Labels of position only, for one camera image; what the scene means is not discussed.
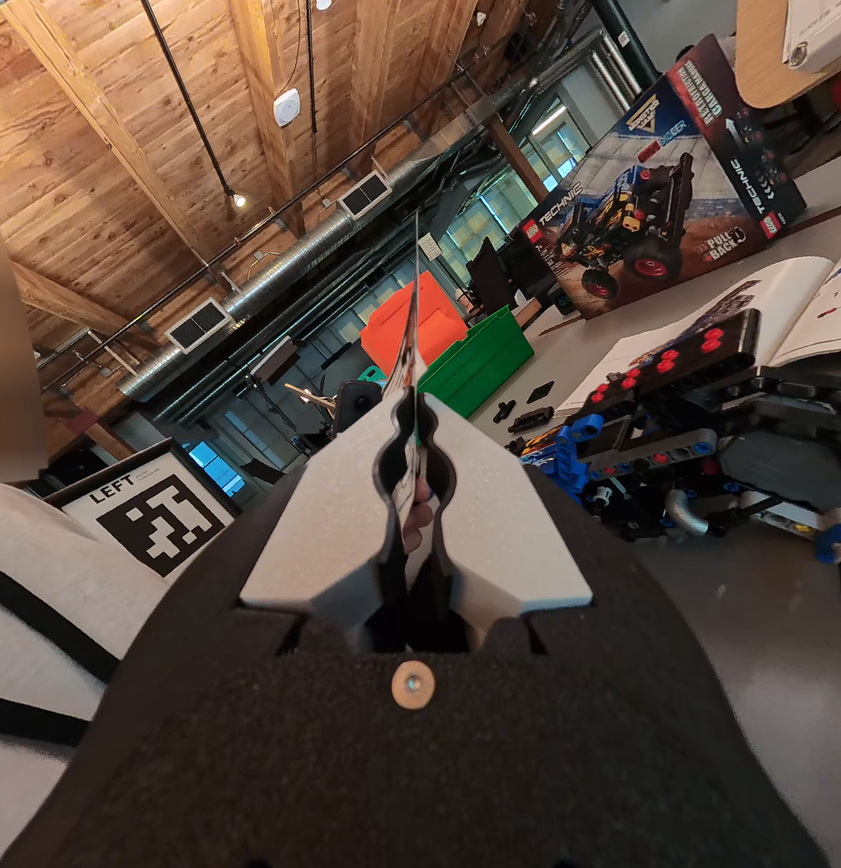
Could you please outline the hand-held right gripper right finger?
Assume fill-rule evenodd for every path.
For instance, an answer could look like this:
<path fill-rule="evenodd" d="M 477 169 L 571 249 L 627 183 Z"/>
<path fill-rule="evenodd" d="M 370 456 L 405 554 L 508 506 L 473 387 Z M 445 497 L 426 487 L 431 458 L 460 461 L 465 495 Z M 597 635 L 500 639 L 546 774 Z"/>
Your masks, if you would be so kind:
<path fill-rule="evenodd" d="M 418 631 L 467 650 L 501 619 L 588 606 L 592 591 L 523 464 L 432 395 L 418 397 L 437 499 L 418 574 Z"/>

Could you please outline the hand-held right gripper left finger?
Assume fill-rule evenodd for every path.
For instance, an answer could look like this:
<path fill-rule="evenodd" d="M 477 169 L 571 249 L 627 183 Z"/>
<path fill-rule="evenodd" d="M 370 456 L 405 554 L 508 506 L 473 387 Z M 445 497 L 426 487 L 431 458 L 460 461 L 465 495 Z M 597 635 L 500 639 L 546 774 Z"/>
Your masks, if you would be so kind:
<path fill-rule="evenodd" d="M 311 627 L 333 627 L 355 652 L 407 650 L 415 435 L 415 390 L 396 390 L 306 464 L 240 594 L 246 608 L 296 617 L 286 653 Z"/>

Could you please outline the colourful sticker sheet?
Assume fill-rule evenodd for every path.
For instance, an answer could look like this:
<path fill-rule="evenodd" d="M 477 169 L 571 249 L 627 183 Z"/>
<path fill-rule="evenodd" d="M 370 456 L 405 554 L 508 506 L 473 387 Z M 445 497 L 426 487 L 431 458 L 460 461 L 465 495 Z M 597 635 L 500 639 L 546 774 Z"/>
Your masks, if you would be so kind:
<path fill-rule="evenodd" d="M 393 435 L 378 457 L 378 475 L 386 502 L 394 510 L 400 533 L 410 515 L 418 471 L 418 381 L 426 364 L 418 349 L 421 249 L 419 210 L 414 214 L 414 279 L 399 351 L 382 393 L 390 410 Z"/>

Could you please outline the blue black lego truck model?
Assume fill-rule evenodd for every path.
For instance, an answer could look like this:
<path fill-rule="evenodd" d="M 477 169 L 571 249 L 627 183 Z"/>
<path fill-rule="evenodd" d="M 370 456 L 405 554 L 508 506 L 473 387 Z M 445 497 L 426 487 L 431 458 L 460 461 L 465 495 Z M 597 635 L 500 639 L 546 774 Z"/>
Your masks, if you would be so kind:
<path fill-rule="evenodd" d="M 507 449 L 624 541 L 762 522 L 841 580 L 841 377 L 759 365 L 760 336 L 753 309 L 692 326 Z"/>

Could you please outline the lego instruction booklet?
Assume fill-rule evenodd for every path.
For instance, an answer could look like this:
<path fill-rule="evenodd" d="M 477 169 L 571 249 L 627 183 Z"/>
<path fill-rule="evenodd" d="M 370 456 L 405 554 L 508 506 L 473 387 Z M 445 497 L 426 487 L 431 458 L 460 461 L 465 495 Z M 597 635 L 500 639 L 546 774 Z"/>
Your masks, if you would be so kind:
<path fill-rule="evenodd" d="M 658 363 L 664 373 L 671 373 L 674 362 L 668 357 L 679 352 L 680 344 L 706 331 L 718 330 L 724 320 L 745 310 L 761 314 L 758 365 L 781 366 L 841 352 L 841 256 L 834 263 L 805 256 L 767 266 L 694 313 L 619 340 L 556 408 L 554 418 L 564 419 L 585 403 L 596 406 L 590 394 L 597 391 L 597 386 L 607 384 L 609 374 L 634 379 L 630 371 Z"/>

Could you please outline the lego set cardboard box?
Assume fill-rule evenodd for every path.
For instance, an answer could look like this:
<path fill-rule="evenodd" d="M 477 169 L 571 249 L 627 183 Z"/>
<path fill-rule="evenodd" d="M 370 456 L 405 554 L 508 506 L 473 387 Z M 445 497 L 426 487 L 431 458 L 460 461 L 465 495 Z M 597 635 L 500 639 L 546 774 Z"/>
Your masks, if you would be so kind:
<path fill-rule="evenodd" d="M 586 319 L 755 254 L 806 203 L 710 34 L 521 222 Z"/>

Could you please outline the person's left hand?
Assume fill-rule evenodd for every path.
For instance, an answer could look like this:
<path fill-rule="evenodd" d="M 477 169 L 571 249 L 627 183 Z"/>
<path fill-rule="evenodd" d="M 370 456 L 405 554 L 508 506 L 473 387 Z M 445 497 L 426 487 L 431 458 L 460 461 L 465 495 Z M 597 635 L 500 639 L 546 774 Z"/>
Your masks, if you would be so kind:
<path fill-rule="evenodd" d="M 413 503 L 402 528 L 403 546 L 406 555 L 411 555 L 420 547 L 423 539 L 422 531 L 433 521 L 434 513 L 429 503 L 432 494 L 432 489 L 426 483 L 426 480 L 418 478 L 415 485 Z"/>

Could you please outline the tablet on stand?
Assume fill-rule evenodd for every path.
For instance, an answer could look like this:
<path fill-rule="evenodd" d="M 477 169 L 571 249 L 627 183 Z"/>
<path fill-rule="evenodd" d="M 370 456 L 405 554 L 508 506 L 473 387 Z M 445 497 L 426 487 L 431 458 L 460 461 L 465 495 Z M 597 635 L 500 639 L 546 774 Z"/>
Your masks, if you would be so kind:
<path fill-rule="evenodd" d="M 298 386 L 288 383 L 285 383 L 284 387 L 294 393 L 301 401 L 322 408 L 328 412 L 332 418 L 334 417 L 336 410 L 336 400 L 334 397 L 318 396 L 306 388 L 301 389 Z"/>

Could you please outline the hanging ceiling light fixture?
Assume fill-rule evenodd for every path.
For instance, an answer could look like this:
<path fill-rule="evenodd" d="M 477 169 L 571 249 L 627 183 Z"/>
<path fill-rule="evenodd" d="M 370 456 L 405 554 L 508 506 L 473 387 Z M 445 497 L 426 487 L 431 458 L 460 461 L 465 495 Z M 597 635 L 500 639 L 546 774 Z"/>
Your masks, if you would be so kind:
<path fill-rule="evenodd" d="M 306 341 L 293 339 L 286 335 L 272 349 L 265 352 L 249 370 L 249 375 L 255 380 L 275 385 L 300 358 L 300 351 L 306 347 Z"/>

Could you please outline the green plastic bin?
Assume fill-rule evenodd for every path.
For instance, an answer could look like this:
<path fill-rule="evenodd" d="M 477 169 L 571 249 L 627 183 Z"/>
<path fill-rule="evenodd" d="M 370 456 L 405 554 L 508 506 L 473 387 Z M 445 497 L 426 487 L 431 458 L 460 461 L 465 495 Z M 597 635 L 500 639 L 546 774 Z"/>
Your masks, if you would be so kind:
<path fill-rule="evenodd" d="M 533 355 L 512 311 L 503 307 L 444 351 L 420 378 L 418 392 L 469 418 Z"/>

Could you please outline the framed black white marker sign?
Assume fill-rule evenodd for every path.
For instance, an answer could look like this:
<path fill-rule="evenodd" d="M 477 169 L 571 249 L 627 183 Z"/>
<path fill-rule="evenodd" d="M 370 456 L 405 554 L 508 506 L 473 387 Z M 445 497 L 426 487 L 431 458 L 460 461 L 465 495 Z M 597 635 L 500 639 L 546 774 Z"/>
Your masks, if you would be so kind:
<path fill-rule="evenodd" d="M 165 439 L 45 501 L 172 582 L 241 514 L 244 485 L 209 446 Z"/>

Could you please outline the white air vent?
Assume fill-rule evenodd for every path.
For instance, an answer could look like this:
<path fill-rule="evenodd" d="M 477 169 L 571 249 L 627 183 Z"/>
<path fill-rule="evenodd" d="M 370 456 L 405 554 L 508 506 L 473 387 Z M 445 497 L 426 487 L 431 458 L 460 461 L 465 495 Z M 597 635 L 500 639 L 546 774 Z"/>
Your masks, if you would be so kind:
<path fill-rule="evenodd" d="M 339 208 L 352 221 L 357 222 L 377 207 L 393 192 L 393 186 L 386 175 L 374 169 L 357 184 L 342 194 Z"/>
<path fill-rule="evenodd" d="M 223 328 L 234 323 L 235 320 L 218 300 L 207 298 L 189 315 L 167 329 L 165 334 L 168 341 L 182 353 L 189 354 Z"/>

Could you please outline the dark high-backed chair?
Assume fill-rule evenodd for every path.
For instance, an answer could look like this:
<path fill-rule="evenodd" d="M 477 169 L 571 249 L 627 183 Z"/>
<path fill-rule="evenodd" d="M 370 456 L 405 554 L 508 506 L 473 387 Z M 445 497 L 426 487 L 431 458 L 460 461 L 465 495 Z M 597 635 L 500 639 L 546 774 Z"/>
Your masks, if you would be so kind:
<path fill-rule="evenodd" d="M 497 249 L 490 237 L 484 236 L 477 255 L 467 263 L 473 293 L 489 316 L 503 308 L 513 311 L 517 307 L 519 287 L 512 283 L 514 256 L 513 245 Z"/>

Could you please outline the black pendant lamp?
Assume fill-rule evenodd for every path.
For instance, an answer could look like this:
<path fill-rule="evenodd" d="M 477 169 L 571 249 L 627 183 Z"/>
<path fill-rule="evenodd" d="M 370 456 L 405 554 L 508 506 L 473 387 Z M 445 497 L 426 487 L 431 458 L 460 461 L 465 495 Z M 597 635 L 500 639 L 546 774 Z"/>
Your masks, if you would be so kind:
<path fill-rule="evenodd" d="M 155 15 L 155 10 L 153 8 L 152 2 L 139 1 L 139 4 L 144 12 L 144 16 L 148 21 L 148 24 L 156 39 L 159 49 L 164 56 L 170 74 L 176 83 L 176 88 L 178 89 L 179 95 L 183 101 L 188 116 L 193 123 L 195 130 L 197 131 L 197 135 L 204 148 L 204 151 L 208 156 L 209 162 L 211 163 L 211 166 L 216 173 L 216 178 L 219 181 L 225 198 L 230 201 L 236 209 L 243 209 L 248 204 L 247 198 L 245 197 L 245 195 L 237 192 L 231 187 L 225 174 L 222 171 L 219 158 L 216 156 L 216 152 L 209 141 L 209 136 L 207 135 L 204 125 L 202 124 L 202 120 L 191 99 L 186 83 L 183 79 L 181 71 L 179 70 L 179 67 L 176 64 L 176 59 L 169 47 L 164 31 Z"/>

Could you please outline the wooden table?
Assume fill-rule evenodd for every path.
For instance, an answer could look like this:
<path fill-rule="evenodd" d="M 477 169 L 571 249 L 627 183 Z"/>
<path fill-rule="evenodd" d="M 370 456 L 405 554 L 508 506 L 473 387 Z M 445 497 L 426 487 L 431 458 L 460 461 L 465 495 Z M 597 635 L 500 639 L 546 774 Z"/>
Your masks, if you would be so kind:
<path fill-rule="evenodd" d="M 841 57 L 813 72 L 784 64 L 786 18 L 786 1 L 737 3 L 736 81 L 743 101 L 753 108 L 791 102 L 841 71 Z"/>

